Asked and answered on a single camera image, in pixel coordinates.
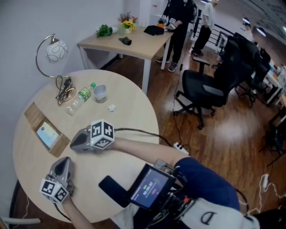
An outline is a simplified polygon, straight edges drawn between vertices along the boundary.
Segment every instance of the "ceiling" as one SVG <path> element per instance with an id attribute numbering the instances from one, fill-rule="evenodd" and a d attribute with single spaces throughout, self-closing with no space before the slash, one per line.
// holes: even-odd
<path id="1" fill-rule="evenodd" d="M 258 24 L 286 40 L 286 0 L 230 0 L 240 4 L 251 23 Z"/>

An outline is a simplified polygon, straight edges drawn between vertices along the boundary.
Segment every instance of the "plastic water bottle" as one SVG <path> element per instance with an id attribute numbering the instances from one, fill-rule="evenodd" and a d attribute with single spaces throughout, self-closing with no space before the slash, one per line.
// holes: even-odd
<path id="1" fill-rule="evenodd" d="M 92 83 L 90 86 L 83 88 L 78 94 L 76 99 L 72 101 L 72 104 L 66 108 L 66 112 L 73 116 L 76 111 L 84 104 L 84 102 L 90 97 L 91 91 L 95 88 L 96 84 Z"/>

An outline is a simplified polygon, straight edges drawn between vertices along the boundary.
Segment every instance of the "green bottle label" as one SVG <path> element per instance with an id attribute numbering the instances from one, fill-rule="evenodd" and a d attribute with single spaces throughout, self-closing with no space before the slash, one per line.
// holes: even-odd
<path id="1" fill-rule="evenodd" d="M 84 98 L 84 101 L 86 101 L 90 97 L 90 91 L 87 88 L 83 88 L 79 94 Z"/>

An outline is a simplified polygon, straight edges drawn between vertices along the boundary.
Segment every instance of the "smartphone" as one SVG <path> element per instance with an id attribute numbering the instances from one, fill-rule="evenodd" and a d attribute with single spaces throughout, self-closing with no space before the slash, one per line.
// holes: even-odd
<path id="1" fill-rule="evenodd" d="M 126 208 L 129 202 L 126 199 L 127 191 L 110 176 L 106 176 L 98 186 L 121 207 Z"/>

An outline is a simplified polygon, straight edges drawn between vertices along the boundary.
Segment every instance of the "sneaker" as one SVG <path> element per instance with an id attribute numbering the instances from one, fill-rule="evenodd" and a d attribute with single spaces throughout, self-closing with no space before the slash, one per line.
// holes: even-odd
<path id="1" fill-rule="evenodd" d="M 195 56 L 199 56 L 199 54 L 194 49 L 191 51 L 191 54 L 193 54 Z"/>
<path id="2" fill-rule="evenodd" d="M 159 58 L 159 59 L 156 59 L 156 62 L 157 62 L 157 63 L 162 63 L 162 62 L 163 62 L 163 58 L 161 57 L 161 58 Z M 168 63 L 170 63 L 170 59 L 167 59 L 167 60 L 166 60 L 166 64 L 168 64 Z"/>
<path id="3" fill-rule="evenodd" d="M 197 52 L 199 55 L 201 55 L 201 56 L 203 56 L 204 54 L 203 54 L 203 52 L 201 51 L 201 50 L 199 50 L 198 52 Z"/>
<path id="4" fill-rule="evenodd" d="M 168 69 L 168 71 L 169 71 L 169 72 L 174 72 L 174 71 L 176 70 L 176 68 L 177 68 L 177 63 L 172 62 L 172 63 L 171 63 L 171 66 L 170 66 L 169 69 Z"/>

